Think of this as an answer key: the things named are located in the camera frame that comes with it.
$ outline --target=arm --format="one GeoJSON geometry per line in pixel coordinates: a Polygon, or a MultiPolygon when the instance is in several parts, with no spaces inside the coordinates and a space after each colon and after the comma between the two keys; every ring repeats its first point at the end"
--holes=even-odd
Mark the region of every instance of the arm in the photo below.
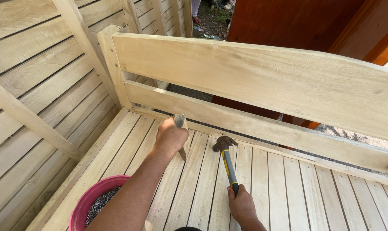
{"type": "Polygon", "coordinates": [[[245,190],[244,185],[238,186],[237,197],[230,186],[227,187],[227,190],[231,214],[243,231],[267,231],[258,220],[254,201],[245,190]]]}
{"type": "Polygon", "coordinates": [[[173,117],[166,119],[158,128],[155,145],[143,163],[90,223],[87,231],[142,230],[158,182],[187,139],[187,129],[177,128],[173,117]]]}

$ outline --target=pink plastic basin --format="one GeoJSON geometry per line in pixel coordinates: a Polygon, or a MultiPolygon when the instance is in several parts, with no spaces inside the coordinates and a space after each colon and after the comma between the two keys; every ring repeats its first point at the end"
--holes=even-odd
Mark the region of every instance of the pink plastic basin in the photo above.
{"type": "Polygon", "coordinates": [[[87,213],[91,204],[104,192],[110,188],[115,188],[124,185],[130,176],[118,175],[105,178],[93,186],[91,186],[78,200],[76,207],[71,213],[70,222],[68,226],[69,231],[84,231],[85,222],[87,220],[87,213]]]}

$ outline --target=pink pants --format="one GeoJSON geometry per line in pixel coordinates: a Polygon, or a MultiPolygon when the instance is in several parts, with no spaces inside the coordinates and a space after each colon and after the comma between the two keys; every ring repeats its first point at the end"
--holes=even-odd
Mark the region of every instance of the pink pants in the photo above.
{"type": "Polygon", "coordinates": [[[193,14],[193,17],[197,16],[198,7],[200,7],[201,0],[191,0],[191,11],[193,14]]]}

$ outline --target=hand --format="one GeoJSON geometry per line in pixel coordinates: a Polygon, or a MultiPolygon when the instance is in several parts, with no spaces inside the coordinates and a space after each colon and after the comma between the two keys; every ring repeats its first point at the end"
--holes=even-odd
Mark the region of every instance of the hand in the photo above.
{"type": "Polygon", "coordinates": [[[153,149],[164,151],[172,157],[184,145],[188,135],[188,130],[178,128],[174,123],[174,117],[171,116],[158,127],[157,139],[153,149]]]}
{"type": "Polygon", "coordinates": [[[241,228],[243,228],[244,231],[265,231],[263,224],[258,220],[252,196],[245,190],[245,186],[238,186],[237,197],[230,186],[227,187],[227,190],[231,214],[240,224],[241,228]]]}

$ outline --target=hammer head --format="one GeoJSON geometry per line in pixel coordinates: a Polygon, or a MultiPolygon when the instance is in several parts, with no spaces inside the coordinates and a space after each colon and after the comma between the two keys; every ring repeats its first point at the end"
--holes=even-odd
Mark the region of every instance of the hammer head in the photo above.
{"type": "Polygon", "coordinates": [[[216,153],[218,151],[222,152],[223,150],[228,149],[228,146],[232,145],[238,146],[237,142],[228,136],[221,136],[217,139],[217,143],[212,147],[212,150],[216,153]]]}

